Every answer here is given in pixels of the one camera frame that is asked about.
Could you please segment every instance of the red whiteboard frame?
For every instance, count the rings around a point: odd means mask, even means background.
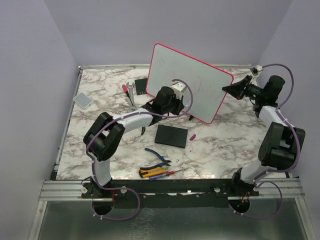
[[[220,69],[220,68],[218,68],[218,67],[216,67],[216,66],[213,66],[213,65],[211,65],[211,64],[208,64],[208,63],[206,63],[206,62],[204,62],[204,61],[201,61],[201,60],[199,60],[199,59],[197,59],[197,58],[195,58],[195,57],[193,57],[193,56],[190,56],[190,55],[188,55],[188,54],[186,54],[186,53],[183,53],[183,52],[181,52],[181,51],[178,51],[178,50],[176,50],[176,49],[173,49],[172,47],[166,46],[166,45],[158,42],[158,43],[156,43],[156,44],[153,46],[151,63],[150,63],[150,68],[149,68],[149,73],[148,73],[148,79],[147,79],[147,81],[146,81],[146,86],[145,86],[146,93],[149,94],[149,95],[151,95],[151,96],[153,96],[154,98],[155,98],[156,96],[150,94],[150,93],[147,91],[147,87],[148,87],[148,82],[149,82],[150,69],[151,69],[151,66],[152,66],[152,61],[153,61],[153,59],[154,59],[155,48],[156,48],[157,45],[161,45],[161,46],[163,46],[163,47],[165,47],[165,48],[167,48],[167,49],[170,49],[170,50],[172,50],[172,51],[175,51],[175,52],[177,52],[177,53],[179,53],[179,54],[182,54],[182,55],[184,55],[184,56],[186,56],[186,57],[188,57],[188,58],[191,58],[191,59],[193,59],[193,60],[196,60],[196,61],[198,61],[198,62],[200,62],[200,63],[202,63],[202,64],[208,65],[209,67],[212,67],[212,68],[214,68],[214,69],[217,69],[217,70],[219,70],[219,71],[221,71],[221,72],[224,72],[224,73],[230,75],[230,76],[232,77],[232,80],[231,80],[230,84],[232,84],[232,83],[234,82],[234,80],[235,80],[235,77],[234,77],[230,72],[227,72],[227,71],[225,71],[225,70],[222,70],[222,69]],[[221,101],[218,109],[216,110],[216,112],[215,112],[215,114],[214,114],[211,122],[205,122],[205,121],[201,120],[200,118],[198,118],[198,117],[196,117],[196,116],[193,116],[193,117],[196,118],[196,119],[198,119],[198,120],[200,120],[201,122],[204,122],[205,124],[212,124],[212,122],[214,121],[214,119],[215,119],[215,117],[216,117],[216,115],[217,115],[217,113],[218,113],[218,111],[219,111],[222,103],[223,103],[224,100],[225,100],[226,95],[227,95],[227,93],[224,94],[223,99],[222,99],[222,101]]]

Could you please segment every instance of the wrench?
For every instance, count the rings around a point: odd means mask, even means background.
[[[134,87],[135,87],[135,83],[133,82],[132,84],[129,84],[129,82],[126,83],[126,87],[129,90],[129,97],[131,99],[132,102],[132,106],[135,107],[135,99],[134,99]]]
[[[131,99],[131,102],[132,102],[132,106],[129,107],[129,111],[133,112],[135,110],[137,110],[138,108],[136,107],[136,104],[135,104],[135,100],[134,100],[134,87],[135,87],[135,83],[133,82],[132,84],[130,84],[129,82],[126,83],[126,87],[128,88],[129,90],[129,97]],[[141,132],[141,136],[145,133],[146,131],[146,128],[145,127],[142,127],[142,132]]]

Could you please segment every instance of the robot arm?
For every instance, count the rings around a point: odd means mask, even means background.
[[[104,126],[114,119],[121,118],[121,120],[114,122],[105,129],[105,131],[109,132],[107,136],[101,133],[89,147],[89,152],[94,156],[96,179],[101,186],[105,186],[112,179],[110,175],[110,158],[116,152],[123,134],[134,129],[151,126],[159,122],[164,114],[172,113],[178,115],[185,107],[183,105],[185,88],[186,86],[180,82],[174,83],[171,87],[163,86],[152,101],[147,102],[134,112],[117,116],[111,116],[103,112],[98,116],[83,138],[86,147]],[[138,114],[141,112],[158,115]]]
[[[240,82],[222,88],[234,98],[241,100],[249,97],[255,100],[253,110],[268,127],[268,131],[262,141],[258,152],[258,158],[250,165],[238,169],[232,177],[232,185],[242,190],[252,190],[254,182],[263,178],[261,175],[265,171],[280,172],[290,168],[297,156],[297,145],[292,130],[280,119],[276,113],[278,104],[276,100],[285,84],[285,80],[280,76],[271,76],[264,88],[251,84],[262,71],[260,66],[252,68],[253,76],[247,75]],[[300,128],[293,128],[298,137],[300,148],[302,148],[305,131]]]

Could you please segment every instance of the metal edge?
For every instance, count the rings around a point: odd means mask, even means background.
[[[80,68],[79,69],[79,74],[78,74],[78,79],[76,81],[76,85],[75,85],[75,89],[74,89],[74,93],[73,93],[73,97],[72,98],[74,98],[77,95],[77,92],[78,92],[78,89],[79,89],[79,85],[80,85],[80,81],[81,81],[81,77],[82,77],[82,73],[83,73],[83,70]],[[73,109],[74,109],[74,105],[75,105],[75,103],[72,100],[70,108],[69,108],[68,117],[66,119],[66,123],[65,123],[65,126],[64,126],[62,140],[61,140],[61,143],[60,143],[60,146],[59,146],[59,150],[58,150],[58,154],[56,156],[55,163],[59,163],[60,162],[60,158],[61,158],[62,150],[64,148],[64,144],[65,144],[65,140],[66,140],[66,136],[67,136],[67,132],[68,132],[68,128],[69,128],[71,115],[72,115],[72,112],[73,112]]]
[[[37,240],[39,238],[42,222],[44,220],[47,201],[39,201],[36,208],[36,213],[32,223],[31,231],[28,240]]]
[[[304,198],[295,199],[296,206],[304,227],[304,231],[308,240],[317,240],[316,232],[312,224],[309,211]]]
[[[249,68],[251,64],[248,65],[237,65],[237,64],[211,64],[218,68]],[[111,64],[111,65],[88,65],[88,66],[81,66],[81,70],[85,69],[145,69],[149,68],[150,64]]]
[[[269,178],[281,189],[283,198],[303,198],[305,196],[300,179],[298,178]],[[40,201],[111,201],[110,198],[82,199],[80,180],[54,180],[44,181],[40,193]],[[252,196],[251,199],[277,199],[280,197],[278,190],[268,183],[259,189],[260,196]],[[240,199],[240,197],[229,197],[229,200]]]

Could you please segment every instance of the whiteboard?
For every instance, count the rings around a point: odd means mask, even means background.
[[[207,124],[211,124],[226,96],[222,87],[230,85],[234,76],[157,43],[153,48],[146,92],[156,96],[162,86],[171,86],[173,79],[184,80],[192,89],[193,104],[188,113]],[[185,110],[190,102],[191,95],[187,89],[183,93]]]

